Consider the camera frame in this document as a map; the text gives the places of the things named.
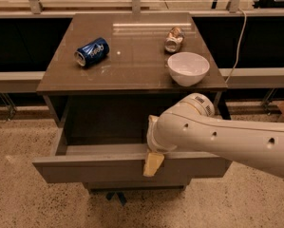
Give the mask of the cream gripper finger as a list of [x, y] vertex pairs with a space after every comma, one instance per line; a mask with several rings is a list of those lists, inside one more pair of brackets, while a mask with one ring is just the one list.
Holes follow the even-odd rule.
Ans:
[[143, 175], [145, 177], [154, 177], [164, 161], [164, 155], [160, 153], [149, 152], [145, 158]]

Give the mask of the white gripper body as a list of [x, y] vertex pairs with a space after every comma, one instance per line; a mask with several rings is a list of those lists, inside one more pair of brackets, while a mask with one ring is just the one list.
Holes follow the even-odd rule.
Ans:
[[156, 153], [169, 153], [174, 151], [177, 147], [166, 140], [161, 134], [158, 128], [158, 120], [159, 118], [157, 116], [148, 116], [146, 139], [149, 149]]

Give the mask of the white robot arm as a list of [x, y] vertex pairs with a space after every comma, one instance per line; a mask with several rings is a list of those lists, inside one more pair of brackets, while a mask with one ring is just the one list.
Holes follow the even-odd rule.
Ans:
[[222, 120], [211, 101], [192, 93], [148, 117], [147, 144], [156, 153], [207, 152], [284, 179], [284, 123]]

